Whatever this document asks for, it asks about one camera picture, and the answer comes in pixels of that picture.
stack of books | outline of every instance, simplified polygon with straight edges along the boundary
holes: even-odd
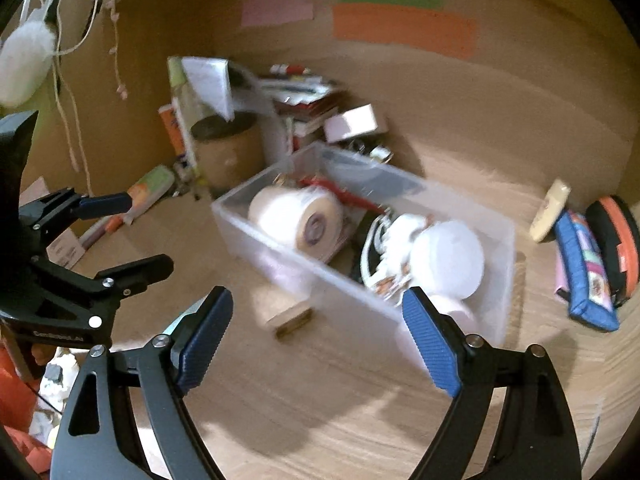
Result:
[[[260,82],[287,125],[292,152],[324,138],[324,122],[340,112],[346,97],[340,84],[304,67],[274,65]]]

metal screw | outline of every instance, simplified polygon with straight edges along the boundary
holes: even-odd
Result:
[[[100,357],[102,354],[104,354],[105,350],[106,348],[104,347],[104,345],[96,345],[91,348],[91,350],[89,350],[89,355],[91,357]]]
[[[466,336],[465,342],[471,346],[471,348],[480,348],[484,344],[484,339],[478,334],[469,334]]]
[[[102,318],[100,316],[91,316],[89,318],[89,326],[91,328],[100,328],[102,326]]]
[[[160,334],[151,343],[156,348],[164,348],[169,344],[169,341],[171,341],[171,338],[167,334]]]
[[[529,348],[536,357],[544,357],[546,355],[546,350],[540,345],[531,345]]]

roll of tape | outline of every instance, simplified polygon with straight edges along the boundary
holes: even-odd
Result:
[[[269,186],[249,206],[248,218],[271,238],[325,262],[342,230],[342,205],[330,191]]]

orange paper strip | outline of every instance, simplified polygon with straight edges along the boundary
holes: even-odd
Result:
[[[476,50],[476,20],[451,12],[388,4],[337,4],[334,38],[399,43],[469,59]]]

pink sticky note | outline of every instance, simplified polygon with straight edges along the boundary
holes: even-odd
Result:
[[[314,18],[314,0],[242,0],[242,27],[281,25]]]

